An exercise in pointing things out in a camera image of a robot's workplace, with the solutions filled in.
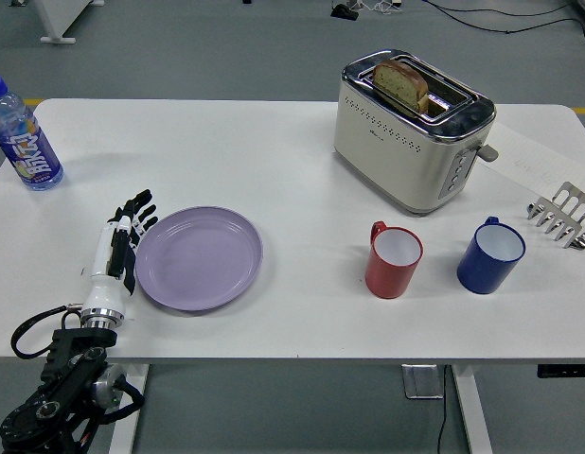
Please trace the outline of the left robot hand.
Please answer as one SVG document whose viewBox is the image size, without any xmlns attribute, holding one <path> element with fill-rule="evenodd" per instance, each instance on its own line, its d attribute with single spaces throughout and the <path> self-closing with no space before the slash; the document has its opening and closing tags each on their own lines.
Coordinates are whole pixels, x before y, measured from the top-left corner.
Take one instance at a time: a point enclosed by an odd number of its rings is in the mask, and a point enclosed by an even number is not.
<svg viewBox="0 0 585 454">
<path fill-rule="evenodd" d="M 136 249 L 158 217 L 149 189 L 118 207 L 99 236 L 91 270 L 92 288 L 81 310 L 84 326 L 119 326 L 134 293 Z"/>
</svg>

